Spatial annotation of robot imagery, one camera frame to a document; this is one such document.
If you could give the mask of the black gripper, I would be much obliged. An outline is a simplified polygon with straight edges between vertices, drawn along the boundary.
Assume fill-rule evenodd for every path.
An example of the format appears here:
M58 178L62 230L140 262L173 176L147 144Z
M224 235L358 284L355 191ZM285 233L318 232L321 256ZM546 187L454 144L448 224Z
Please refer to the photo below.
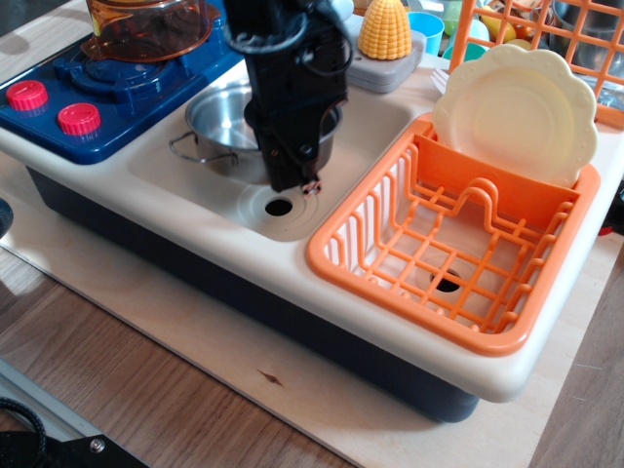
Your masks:
M321 190L321 126L346 100L352 41L330 1L226 1L224 34L245 58L271 188Z

